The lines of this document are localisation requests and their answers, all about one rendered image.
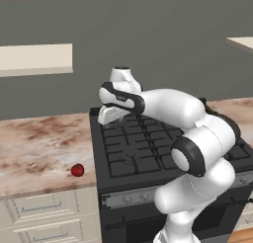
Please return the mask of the cream cupboard front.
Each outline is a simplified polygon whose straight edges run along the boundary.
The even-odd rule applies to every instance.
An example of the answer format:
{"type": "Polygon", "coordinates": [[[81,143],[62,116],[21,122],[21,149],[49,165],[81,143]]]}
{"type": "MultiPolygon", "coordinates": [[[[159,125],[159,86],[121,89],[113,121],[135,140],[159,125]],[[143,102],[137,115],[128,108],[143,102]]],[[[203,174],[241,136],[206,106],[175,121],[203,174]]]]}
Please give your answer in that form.
{"type": "Polygon", "coordinates": [[[241,215],[234,227],[234,231],[253,227],[253,202],[248,203],[242,210],[241,215]]]}

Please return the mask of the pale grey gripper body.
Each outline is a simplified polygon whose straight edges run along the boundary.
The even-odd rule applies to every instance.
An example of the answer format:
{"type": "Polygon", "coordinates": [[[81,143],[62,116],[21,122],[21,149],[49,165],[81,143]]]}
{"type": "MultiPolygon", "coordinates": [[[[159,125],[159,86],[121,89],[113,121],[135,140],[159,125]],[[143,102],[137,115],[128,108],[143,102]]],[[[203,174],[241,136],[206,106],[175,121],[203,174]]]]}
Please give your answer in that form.
{"type": "Polygon", "coordinates": [[[114,122],[124,116],[128,115],[128,111],[117,108],[117,107],[106,107],[103,106],[98,115],[98,123],[105,125],[110,122],[114,122]]]}

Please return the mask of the black oven door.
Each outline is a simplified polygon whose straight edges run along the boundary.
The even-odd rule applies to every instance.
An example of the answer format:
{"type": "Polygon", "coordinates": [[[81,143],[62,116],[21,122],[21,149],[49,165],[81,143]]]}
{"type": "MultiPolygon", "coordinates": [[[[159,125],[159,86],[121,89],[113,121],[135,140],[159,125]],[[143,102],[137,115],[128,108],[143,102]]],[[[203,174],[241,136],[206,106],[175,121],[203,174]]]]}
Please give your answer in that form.
{"type": "MultiPolygon", "coordinates": [[[[235,195],[218,198],[197,217],[193,232],[202,242],[229,236],[247,203],[253,199],[235,195]]],[[[166,215],[153,203],[102,211],[100,217],[103,243],[152,243],[166,221],[166,215]]]]}

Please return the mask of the cream wall shelf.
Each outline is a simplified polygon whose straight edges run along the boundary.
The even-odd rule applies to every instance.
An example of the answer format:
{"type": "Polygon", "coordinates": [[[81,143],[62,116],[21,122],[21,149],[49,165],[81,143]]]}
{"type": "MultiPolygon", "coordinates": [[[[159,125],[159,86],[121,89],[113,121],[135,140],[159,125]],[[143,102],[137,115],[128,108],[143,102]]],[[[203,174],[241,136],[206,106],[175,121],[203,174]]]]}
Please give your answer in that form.
{"type": "Polygon", "coordinates": [[[0,46],[0,77],[72,73],[72,44],[0,46]]]}
{"type": "Polygon", "coordinates": [[[227,38],[226,41],[253,54],[253,37],[227,38]]]}

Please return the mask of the red tomato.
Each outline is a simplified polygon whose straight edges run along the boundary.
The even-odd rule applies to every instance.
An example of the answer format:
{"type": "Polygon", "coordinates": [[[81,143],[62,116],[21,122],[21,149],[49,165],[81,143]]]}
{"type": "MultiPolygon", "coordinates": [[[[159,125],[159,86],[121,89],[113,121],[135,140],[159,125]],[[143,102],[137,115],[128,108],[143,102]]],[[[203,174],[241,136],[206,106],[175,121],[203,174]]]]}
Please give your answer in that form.
{"type": "Polygon", "coordinates": [[[80,163],[77,163],[71,167],[71,174],[75,177],[82,177],[84,172],[84,166],[80,163]]]}

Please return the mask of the black stove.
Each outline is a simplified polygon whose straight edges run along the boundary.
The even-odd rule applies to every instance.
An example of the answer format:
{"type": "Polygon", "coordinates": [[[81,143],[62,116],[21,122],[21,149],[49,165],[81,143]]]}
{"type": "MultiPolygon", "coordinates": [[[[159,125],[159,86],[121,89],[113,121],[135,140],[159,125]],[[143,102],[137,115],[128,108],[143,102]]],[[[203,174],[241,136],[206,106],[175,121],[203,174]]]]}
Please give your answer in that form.
{"type": "MultiPolygon", "coordinates": [[[[155,190],[183,172],[170,155],[170,146],[183,131],[145,116],[130,114],[109,125],[98,123],[99,110],[90,110],[90,125],[97,176],[100,215],[102,211],[153,203],[155,190]],[[143,201],[140,194],[148,194],[143,201]],[[123,201],[131,197],[130,203],[123,201]]],[[[221,196],[253,199],[253,148],[240,139],[225,155],[236,172],[232,187],[221,196]],[[248,184],[240,183],[246,177],[248,184]]],[[[214,237],[226,243],[229,236],[214,237]]]]}

